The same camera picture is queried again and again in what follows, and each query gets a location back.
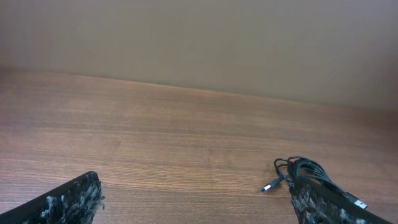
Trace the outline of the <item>black USB cable long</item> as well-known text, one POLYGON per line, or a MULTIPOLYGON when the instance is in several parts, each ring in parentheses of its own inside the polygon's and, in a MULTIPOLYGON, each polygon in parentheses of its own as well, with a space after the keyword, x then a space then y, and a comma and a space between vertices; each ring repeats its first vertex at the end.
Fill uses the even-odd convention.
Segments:
POLYGON ((274 161, 274 168, 278 178, 266 184, 261 192, 268 192, 277 187, 283 180, 292 191, 294 182, 299 178, 316 180, 324 188, 346 198, 349 202, 357 205, 362 209, 367 209, 368 205, 362 202, 359 198, 344 191, 341 187, 336 185, 328 176, 324 168, 317 162, 302 156, 293 156, 287 159, 277 158, 274 161))

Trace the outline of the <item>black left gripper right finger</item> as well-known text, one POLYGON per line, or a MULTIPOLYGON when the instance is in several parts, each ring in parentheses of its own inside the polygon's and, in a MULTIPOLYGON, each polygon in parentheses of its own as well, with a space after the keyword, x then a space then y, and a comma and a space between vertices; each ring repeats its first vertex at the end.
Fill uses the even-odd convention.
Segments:
POLYGON ((300 224, 390 224, 310 179, 297 179, 290 192, 300 224))

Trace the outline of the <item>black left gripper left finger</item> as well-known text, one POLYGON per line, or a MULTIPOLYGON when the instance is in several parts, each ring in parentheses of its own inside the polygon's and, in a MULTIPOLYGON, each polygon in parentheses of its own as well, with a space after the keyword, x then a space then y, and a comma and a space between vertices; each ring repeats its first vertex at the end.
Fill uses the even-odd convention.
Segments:
POLYGON ((1 224, 91 224, 104 199, 98 174, 89 171, 2 213, 1 224))

